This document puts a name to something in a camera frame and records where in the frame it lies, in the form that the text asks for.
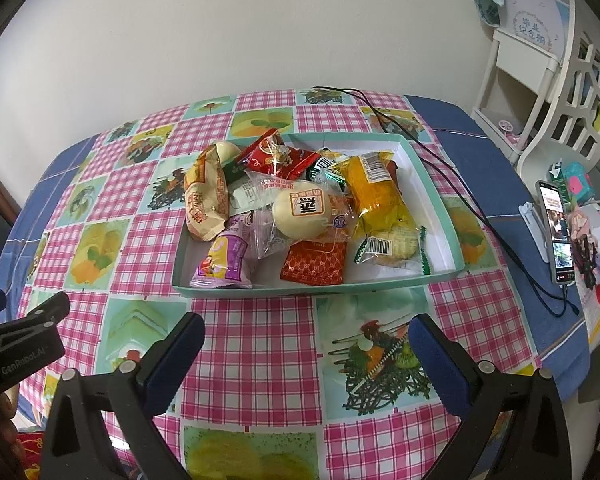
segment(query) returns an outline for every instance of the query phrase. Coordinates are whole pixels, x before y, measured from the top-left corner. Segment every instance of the small toy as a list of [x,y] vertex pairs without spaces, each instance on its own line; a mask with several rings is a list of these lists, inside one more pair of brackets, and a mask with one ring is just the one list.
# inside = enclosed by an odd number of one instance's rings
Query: small toy
[[584,170],[584,166],[579,162],[572,162],[562,168],[562,176],[567,184],[567,189],[572,199],[578,204],[584,204],[587,200],[593,198],[596,191],[591,185],[589,175]]

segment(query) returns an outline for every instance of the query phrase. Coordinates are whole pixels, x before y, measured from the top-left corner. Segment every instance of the purple snack package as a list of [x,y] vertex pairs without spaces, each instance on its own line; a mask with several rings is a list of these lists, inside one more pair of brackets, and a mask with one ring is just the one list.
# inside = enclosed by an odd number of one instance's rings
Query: purple snack package
[[253,211],[232,216],[194,272],[195,288],[251,288]]

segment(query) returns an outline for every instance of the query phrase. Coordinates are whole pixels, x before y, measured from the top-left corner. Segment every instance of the packaged snack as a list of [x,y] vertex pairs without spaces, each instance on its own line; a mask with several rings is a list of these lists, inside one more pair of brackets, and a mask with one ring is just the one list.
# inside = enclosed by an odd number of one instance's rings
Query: packaged snack
[[248,170],[293,180],[319,157],[315,152],[285,146],[282,137],[273,133],[258,143],[245,162]]
[[260,195],[255,184],[248,178],[242,178],[229,185],[229,215],[238,215],[259,209]]
[[187,229],[193,238],[208,242],[224,229],[229,196],[216,146],[200,153],[184,176]]
[[329,148],[321,148],[317,151],[319,158],[312,162],[306,170],[306,179],[313,182],[315,175],[321,170],[328,170],[331,166],[337,162],[343,162],[349,158],[348,155],[344,155],[339,152],[332,152]]
[[[345,222],[350,213],[349,201],[343,196],[329,195],[333,224]],[[307,285],[340,285],[343,280],[347,239],[350,232],[331,225],[316,240],[297,242],[289,247],[280,279]]]
[[340,188],[341,192],[350,195],[349,188],[347,187],[347,181],[339,173],[331,170],[320,169],[312,171],[309,176],[309,170],[307,170],[307,179],[310,182],[315,182],[318,186],[332,186],[336,183]]
[[396,224],[412,229],[416,224],[404,204],[395,182],[387,171],[391,152],[352,156],[331,169],[347,181],[356,205],[358,224],[354,238],[374,231],[390,231]]
[[346,242],[297,242],[289,247],[280,279],[307,285],[340,285]]
[[[262,204],[254,211],[254,246],[258,258],[285,250],[300,240],[334,241],[336,234],[338,241],[350,237],[354,216],[335,184],[324,187],[306,180],[248,174]],[[324,240],[321,237],[324,234],[330,238]]]
[[211,245],[189,284],[196,288],[251,288],[252,233],[251,211],[229,218],[226,229]]
[[228,140],[216,140],[214,144],[216,145],[216,150],[218,150],[220,165],[234,160],[235,157],[240,155],[240,148]]
[[244,169],[246,167],[245,159],[258,147],[261,140],[266,139],[276,131],[275,128],[269,128],[249,146],[244,148],[238,155],[234,156],[234,158],[222,166],[222,172],[224,173],[224,179],[226,180],[227,185],[244,177]]
[[570,211],[570,197],[567,191],[567,184],[564,181],[564,175],[562,174],[562,159],[558,162],[554,162],[549,166],[549,182],[554,184],[560,192],[560,201],[562,206],[566,208],[566,211]]
[[376,264],[431,274],[424,252],[425,227],[414,229],[397,224],[387,231],[375,231],[360,244],[353,258],[357,264]]

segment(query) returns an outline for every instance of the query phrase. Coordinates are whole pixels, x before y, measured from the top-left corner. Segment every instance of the yellow snack package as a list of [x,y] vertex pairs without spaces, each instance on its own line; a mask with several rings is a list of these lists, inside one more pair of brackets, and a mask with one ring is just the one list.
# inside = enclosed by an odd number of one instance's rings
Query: yellow snack package
[[229,193],[215,144],[209,146],[184,176],[187,229],[196,240],[208,242],[224,230],[229,218]]
[[389,231],[375,231],[366,237],[362,250],[354,258],[358,263],[370,261],[386,267],[402,267],[404,261],[417,256],[420,233],[402,224]]
[[391,152],[365,153],[331,167],[345,178],[353,195],[358,213],[354,238],[374,231],[390,231],[396,224],[416,230],[416,223],[386,168],[392,156]]

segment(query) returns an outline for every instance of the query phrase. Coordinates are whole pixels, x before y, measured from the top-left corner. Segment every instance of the smartphone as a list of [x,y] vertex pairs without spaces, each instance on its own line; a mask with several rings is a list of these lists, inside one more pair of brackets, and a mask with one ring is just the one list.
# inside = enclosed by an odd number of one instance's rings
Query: smartphone
[[551,279],[561,285],[575,279],[569,226],[562,209],[560,190],[548,182],[536,182],[541,218],[546,229],[546,251],[551,266]]

